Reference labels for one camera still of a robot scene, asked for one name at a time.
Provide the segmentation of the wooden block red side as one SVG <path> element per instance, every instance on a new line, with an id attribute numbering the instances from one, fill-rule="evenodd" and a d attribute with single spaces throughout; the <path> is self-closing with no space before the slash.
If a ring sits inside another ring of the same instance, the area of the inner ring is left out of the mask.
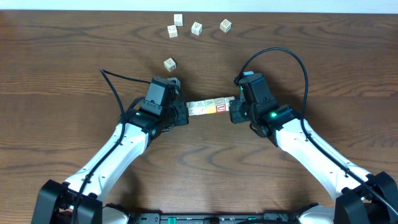
<path id="1" fill-rule="evenodd" d="M 225 98 L 215 98 L 215 106 L 217 113 L 224 113 L 226 112 L 226 101 Z"/>

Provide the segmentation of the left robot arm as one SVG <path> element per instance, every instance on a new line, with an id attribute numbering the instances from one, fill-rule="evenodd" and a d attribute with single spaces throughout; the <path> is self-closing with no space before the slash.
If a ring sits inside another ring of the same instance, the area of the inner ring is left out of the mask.
<path id="1" fill-rule="evenodd" d="M 128 223 L 130 215 L 104 202 L 130 163 L 160 134 L 188 124 L 187 103 L 177 78 L 155 77 L 145 97 L 122 109 L 106 144 L 63 183 L 40 189 L 32 223 Z"/>

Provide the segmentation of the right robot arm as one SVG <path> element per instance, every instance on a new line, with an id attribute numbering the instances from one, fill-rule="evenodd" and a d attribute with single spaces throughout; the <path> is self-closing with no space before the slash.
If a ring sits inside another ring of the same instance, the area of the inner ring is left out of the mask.
<path id="1" fill-rule="evenodd" d="M 397 184 L 385 172 L 373 175 L 323 140 L 289 105 L 278 104 L 265 77 L 244 72 L 234 79 L 240 97 L 231 101 L 234 124 L 249 122 L 261 138 L 293 156 L 316 178 L 335 206 L 311 205 L 297 223 L 397 223 Z"/>

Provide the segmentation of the wooden block yellow side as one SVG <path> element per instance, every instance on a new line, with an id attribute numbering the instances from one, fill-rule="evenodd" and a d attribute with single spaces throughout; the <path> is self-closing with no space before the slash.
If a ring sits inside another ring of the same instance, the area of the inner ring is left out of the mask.
<path id="1" fill-rule="evenodd" d="M 234 96 L 229 96 L 224 98 L 224 102 L 226 105 L 226 111 L 229 111 L 231 101 L 235 100 Z"/>

